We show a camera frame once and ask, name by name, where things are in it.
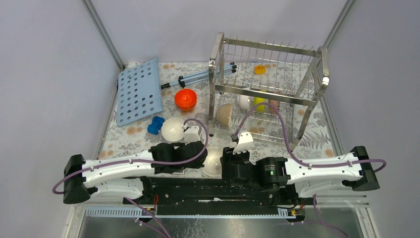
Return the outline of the white ribbed bowl front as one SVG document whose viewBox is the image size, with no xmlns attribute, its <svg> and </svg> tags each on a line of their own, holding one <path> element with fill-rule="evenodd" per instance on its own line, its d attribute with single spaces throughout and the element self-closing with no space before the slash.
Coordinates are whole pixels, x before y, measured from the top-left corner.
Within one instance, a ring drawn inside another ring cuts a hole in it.
<svg viewBox="0 0 420 238">
<path fill-rule="evenodd" d="M 181 118 L 167 119 L 161 128 L 161 134 L 167 143 L 176 143 L 184 141 L 184 120 Z"/>
</svg>

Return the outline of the orange plastic bowl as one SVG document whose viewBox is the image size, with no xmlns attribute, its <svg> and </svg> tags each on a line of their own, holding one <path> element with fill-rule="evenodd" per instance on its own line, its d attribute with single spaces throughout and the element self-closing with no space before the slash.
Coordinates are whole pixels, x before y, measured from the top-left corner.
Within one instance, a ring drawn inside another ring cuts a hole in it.
<svg viewBox="0 0 420 238">
<path fill-rule="evenodd" d="M 181 111 L 189 112 L 194 109 L 197 103 L 197 94 L 191 89 L 184 88 L 175 94 L 174 101 Z"/>
</svg>

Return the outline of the stainless steel dish rack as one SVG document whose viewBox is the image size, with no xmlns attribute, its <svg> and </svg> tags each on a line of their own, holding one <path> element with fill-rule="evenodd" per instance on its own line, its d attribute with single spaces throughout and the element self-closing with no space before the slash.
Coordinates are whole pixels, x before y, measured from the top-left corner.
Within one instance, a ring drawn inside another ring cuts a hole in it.
<svg viewBox="0 0 420 238">
<path fill-rule="evenodd" d="M 227 63 L 237 71 L 223 74 Z M 266 73 L 254 74 L 256 65 Z M 299 145 L 309 118 L 329 85 L 328 50 L 226 37 L 219 32 L 209 60 L 211 131 L 232 134 L 237 128 L 249 131 L 255 140 L 288 141 Z M 250 109 L 237 103 L 238 95 L 251 97 Z M 279 101 L 279 111 L 270 112 L 269 100 Z M 216 120 L 218 108 L 233 104 L 232 124 L 226 128 Z"/>
</svg>

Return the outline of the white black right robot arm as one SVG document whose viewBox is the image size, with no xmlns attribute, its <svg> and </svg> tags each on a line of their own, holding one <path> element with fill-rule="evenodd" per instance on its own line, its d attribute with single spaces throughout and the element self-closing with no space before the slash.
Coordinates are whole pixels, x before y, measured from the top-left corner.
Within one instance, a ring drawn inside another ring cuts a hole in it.
<svg viewBox="0 0 420 238">
<path fill-rule="evenodd" d="M 275 192 L 282 188 L 284 198 L 297 204 L 318 192 L 339 187 L 353 191 L 380 189 L 376 171 L 364 146 L 332 158 L 300 160 L 286 157 L 266 157 L 252 164 L 250 153 L 235 154 L 226 147 L 220 158 L 222 180 L 232 186 L 260 192 Z"/>
</svg>

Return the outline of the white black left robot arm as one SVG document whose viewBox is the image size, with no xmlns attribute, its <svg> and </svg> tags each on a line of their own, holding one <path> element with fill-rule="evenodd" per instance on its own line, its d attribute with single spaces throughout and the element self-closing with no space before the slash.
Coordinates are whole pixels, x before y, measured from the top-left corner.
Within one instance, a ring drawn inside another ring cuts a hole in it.
<svg viewBox="0 0 420 238">
<path fill-rule="evenodd" d="M 207 155 L 207 147 L 201 141 L 160 143 L 141 153 L 108 161 L 73 155 L 64 168 L 63 203 L 78 204 L 102 194 L 147 204 L 152 201 L 154 191 L 142 184 L 141 177 L 199 169 Z"/>
</svg>

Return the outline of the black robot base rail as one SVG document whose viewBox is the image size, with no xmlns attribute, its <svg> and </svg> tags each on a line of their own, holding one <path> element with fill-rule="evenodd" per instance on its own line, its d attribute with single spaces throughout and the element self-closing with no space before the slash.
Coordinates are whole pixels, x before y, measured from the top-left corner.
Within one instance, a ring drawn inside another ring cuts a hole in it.
<svg viewBox="0 0 420 238">
<path fill-rule="evenodd" d="M 311 198 L 299 198 L 293 185 L 259 191 L 211 178 L 141 177 L 140 181 L 142 195 L 134 203 L 151 205 L 161 216 L 274 216 L 278 209 L 298 211 L 313 204 Z"/>
</svg>

